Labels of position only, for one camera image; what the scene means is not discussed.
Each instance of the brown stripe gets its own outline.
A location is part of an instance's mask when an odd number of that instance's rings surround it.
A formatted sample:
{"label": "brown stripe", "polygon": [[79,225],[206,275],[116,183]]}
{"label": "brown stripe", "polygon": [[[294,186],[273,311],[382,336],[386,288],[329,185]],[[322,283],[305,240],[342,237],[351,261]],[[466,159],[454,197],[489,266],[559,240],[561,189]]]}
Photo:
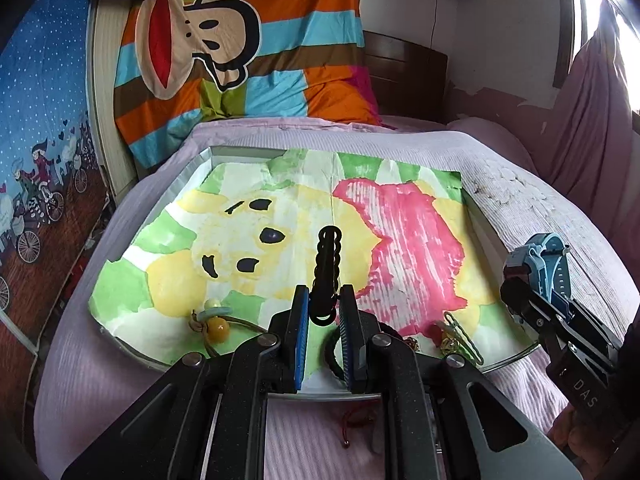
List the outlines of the brown stripe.
{"label": "brown stripe", "polygon": [[274,70],[304,70],[319,66],[363,66],[364,48],[355,43],[299,46],[277,54],[260,56],[249,63],[249,76],[267,75]]}
{"label": "brown stripe", "polygon": [[[198,78],[213,81],[209,72],[204,68],[204,65],[196,61],[193,64],[187,81]],[[151,99],[155,99],[155,96],[151,90],[146,87],[141,77],[127,81],[124,85],[116,86],[116,88],[113,89],[113,116],[116,119],[122,117]]]}

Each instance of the wooden headboard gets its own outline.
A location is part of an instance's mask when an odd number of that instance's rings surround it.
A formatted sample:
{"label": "wooden headboard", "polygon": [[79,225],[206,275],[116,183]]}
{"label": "wooden headboard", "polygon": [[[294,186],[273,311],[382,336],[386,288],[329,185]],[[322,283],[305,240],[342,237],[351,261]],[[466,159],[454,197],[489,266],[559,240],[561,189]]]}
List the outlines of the wooden headboard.
{"label": "wooden headboard", "polygon": [[441,122],[446,54],[375,32],[365,31],[364,42],[380,114]]}

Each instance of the window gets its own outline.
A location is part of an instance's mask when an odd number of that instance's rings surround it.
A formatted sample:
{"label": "window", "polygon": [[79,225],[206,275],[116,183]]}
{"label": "window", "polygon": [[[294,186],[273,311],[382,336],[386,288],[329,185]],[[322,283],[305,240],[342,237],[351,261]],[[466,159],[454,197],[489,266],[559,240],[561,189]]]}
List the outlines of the window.
{"label": "window", "polygon": [[[600,19],[602,0],[574,0],[574,48],[571,59],[593,36]],[[620,53],[625,64],[629,103],[636,113],[640,110],[640,40],[624,18],[616,13],[620,28]]]}

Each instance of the pink curtain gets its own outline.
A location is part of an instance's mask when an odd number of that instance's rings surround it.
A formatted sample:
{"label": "pink curtain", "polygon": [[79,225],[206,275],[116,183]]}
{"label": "pink curtain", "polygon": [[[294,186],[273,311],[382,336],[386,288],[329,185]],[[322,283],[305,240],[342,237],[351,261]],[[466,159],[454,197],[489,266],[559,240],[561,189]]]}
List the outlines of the pink curtain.
{"label": "pink curtain", "polygon": [[634,250],[640,205],[618,218],[634,135],[618,25],[603,0],[598,29],[575,57],[534,160],[540,176],[589,216],[640,284]]}

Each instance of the screw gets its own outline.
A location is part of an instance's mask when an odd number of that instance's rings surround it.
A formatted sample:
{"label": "screw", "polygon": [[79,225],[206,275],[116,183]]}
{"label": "screw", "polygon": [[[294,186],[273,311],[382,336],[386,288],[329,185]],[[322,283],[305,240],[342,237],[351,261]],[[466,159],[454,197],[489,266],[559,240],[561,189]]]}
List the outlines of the screw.
{"label": "screw", "polygon": [[200,352],[189,352],[182,356],[182,364],[185,366],[200,366],[202,354]]}
{"label": "screw", "polygon": [[391,337],[387,334],[376,334],[371,338],[375,346],[389,346],[391,344]]}
{"label": "screw", "polygon": [[278,336],[275,334],[260,334],[258,336],[258,345],[266,348],[275,345],[278,342]]}
{"label": "screw", "polygon": [[462,368],[465,365],[465,359],[459,354],[449,354],[445,361],[451,368]]}

